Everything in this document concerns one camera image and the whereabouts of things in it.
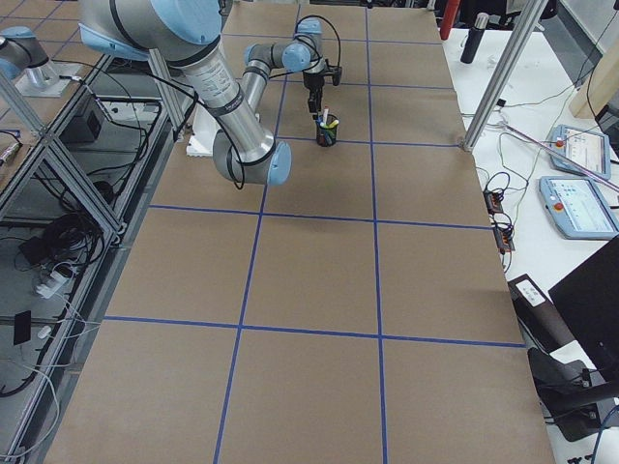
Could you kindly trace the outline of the aluminium frame post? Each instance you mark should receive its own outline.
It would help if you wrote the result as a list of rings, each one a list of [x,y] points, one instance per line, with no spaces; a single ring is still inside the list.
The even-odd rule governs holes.
[[[465,152],[473,152],[489,120],[492,110],[496,106],[523,49],[527,45],[536,24],[543,14],[545,5],[546,1],[544,0],[530,0],[525,4],[519,20],[516,22],[516,26],[488,82],[466,134],[460,143],[460,147]]]

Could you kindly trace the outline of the teach pendant tablet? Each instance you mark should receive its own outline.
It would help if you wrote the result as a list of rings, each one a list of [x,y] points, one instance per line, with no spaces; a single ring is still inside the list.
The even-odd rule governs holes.
[[[555,169],[580,174],[568,162],[571,160],[606,180],[610,179],[610,142],[607,135],[595,130],[558,125],[549,132],[546,140],[549,147],[558,153],[550,160]]]
[[[566,239],[611,240],[618,235],[618,219],[593,181],[544,176],[538,186],[546,211]]]

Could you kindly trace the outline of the black thermos bottle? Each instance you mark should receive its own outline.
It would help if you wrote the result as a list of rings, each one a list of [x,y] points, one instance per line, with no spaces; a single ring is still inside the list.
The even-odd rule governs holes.
[[[489,14],[478,13],[473,26],[469,29],[464,48],[460,55],[460,62],[471,64],[477,54],[483,35],[489,22]]]

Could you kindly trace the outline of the red cylinder object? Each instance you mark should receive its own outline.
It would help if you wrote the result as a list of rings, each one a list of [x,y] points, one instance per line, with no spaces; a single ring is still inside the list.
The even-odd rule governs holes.
[[[440,22],[439,36],[442,41],[449,39],[451,29],[456,20],[460,0],[447,0]]]

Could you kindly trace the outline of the white power strip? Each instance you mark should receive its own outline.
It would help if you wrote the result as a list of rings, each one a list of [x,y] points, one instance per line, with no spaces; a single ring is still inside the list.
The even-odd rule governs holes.
[[[44,299],[54,296],[73,276],[72,272],[65,273],[63,270],[53,270],[47,280],[35,287],[35,292]]]

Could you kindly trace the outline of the upper teach pendant tablet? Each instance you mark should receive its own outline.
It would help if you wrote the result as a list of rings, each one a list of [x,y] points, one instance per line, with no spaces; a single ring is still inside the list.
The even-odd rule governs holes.
[[[549,147],[558,153],[550,160],[555,169],[580,174],[568,162],[571,160],[606,180],[610,179],[610,142],[607,135],[595,130],[558,125],[549,132],[546,140]]]

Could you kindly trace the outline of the lower teach pendant tablet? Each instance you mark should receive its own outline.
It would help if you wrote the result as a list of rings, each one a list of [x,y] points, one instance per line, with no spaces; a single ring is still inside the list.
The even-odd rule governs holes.
[[[546,211],[566,239],[611,240],[618,235],[618,219],[593,181],[544,176],[538,186]]]

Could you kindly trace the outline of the black labelled box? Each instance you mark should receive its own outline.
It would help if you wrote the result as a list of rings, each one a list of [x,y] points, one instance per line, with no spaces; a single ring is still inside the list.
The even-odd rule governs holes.
[[[517,317],[546,352],[575,341],[554,303],[528,274],[509,280],[508,287]]]

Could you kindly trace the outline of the black monitor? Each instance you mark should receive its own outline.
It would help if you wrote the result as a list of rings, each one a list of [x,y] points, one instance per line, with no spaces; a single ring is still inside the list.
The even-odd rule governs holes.
[[[618,239],[549,290],[568,329],[607,381],[618,378]]]

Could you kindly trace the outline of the black mesh pen holder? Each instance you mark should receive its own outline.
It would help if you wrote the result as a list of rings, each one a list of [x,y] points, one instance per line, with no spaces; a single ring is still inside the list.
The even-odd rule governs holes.
[[[329,124],[319,123],[316,126],[315,141],[320,147],[332,147],[337,143],[339,120]]]

